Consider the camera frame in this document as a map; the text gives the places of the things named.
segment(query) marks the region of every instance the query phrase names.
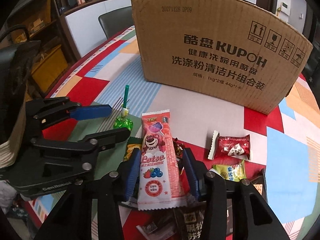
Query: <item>chair backrest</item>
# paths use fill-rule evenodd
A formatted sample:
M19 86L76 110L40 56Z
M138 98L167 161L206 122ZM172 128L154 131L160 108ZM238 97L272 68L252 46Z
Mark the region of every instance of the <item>chair backrest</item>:
M109 39L116 33L133 25L131 6L120 8L99 16L99 23Z

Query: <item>red circle label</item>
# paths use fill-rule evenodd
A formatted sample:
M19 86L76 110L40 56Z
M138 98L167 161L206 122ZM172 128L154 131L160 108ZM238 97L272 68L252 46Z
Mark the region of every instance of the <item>red circle label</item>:
M145 186L145 191L151 197L159 196L162 192L162 184L158 180L150 180Z

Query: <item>yellow candy wrapper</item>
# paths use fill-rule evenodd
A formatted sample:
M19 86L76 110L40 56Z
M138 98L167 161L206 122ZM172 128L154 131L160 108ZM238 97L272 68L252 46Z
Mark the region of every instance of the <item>yellow candy wrapper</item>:
M219 174L224 179L240 181L241 179L246 179L245 170L244 170L244 160L235 165L212 165L212 169L210 171L214 171Z

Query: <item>green lollipop stick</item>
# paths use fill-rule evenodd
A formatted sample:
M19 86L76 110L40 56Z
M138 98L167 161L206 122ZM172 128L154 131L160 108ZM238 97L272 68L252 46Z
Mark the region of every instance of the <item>green lollipop stick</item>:
M127 108L128 93L129 93L129 85L126 85L124 90L124 99L123 99L124 108Z

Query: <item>cardboard box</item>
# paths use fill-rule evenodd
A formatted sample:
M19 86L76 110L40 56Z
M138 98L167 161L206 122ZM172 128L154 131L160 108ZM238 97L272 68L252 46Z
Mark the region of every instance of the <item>cardboard box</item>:
M242 0L131 0L144 76L269 114L313 48Z

